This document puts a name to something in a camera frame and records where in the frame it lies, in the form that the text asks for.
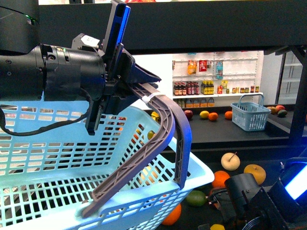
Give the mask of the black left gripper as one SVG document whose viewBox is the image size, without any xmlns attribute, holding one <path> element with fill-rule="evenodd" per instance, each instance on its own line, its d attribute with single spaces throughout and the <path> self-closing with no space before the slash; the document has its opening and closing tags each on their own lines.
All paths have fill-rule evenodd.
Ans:
<svg viewBox="0 0 307 230">
<path fill-rule="evenodd" d="M 90 105 L 91 111 L 86 119 L 89 135 L 94 135 L 102 114 L 118 115 L 134 103 L 137 98 L 130 89 L 138 83 L 155 83 L 160 78 L 135 63 L 134 57 L 124 49 L 122 38 L 130 14 L 130 7 L 120 0 L 113 0 L 107 25 L 106 35 L 102 42 L 85 34 L 79 34 L 72 42 L 72 48 L 80 52 L 90 51 L 103 62 L 102 86 L 98 88 L 101 96 Z"/>
</svg>

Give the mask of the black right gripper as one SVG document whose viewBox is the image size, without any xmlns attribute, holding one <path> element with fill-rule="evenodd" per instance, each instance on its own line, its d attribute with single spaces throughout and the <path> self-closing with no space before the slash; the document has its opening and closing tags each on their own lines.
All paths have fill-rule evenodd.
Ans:
<svg viewBox="0 0 307 230">
<path fill-rule="evenodd" d="M 252 174 L 242 173 L 227 179 L 224 188 L 214 189 L 208 200 L 217 205 L 226 230 L 287 230 L 270 189 L 259 186 Z"/>
</svg>

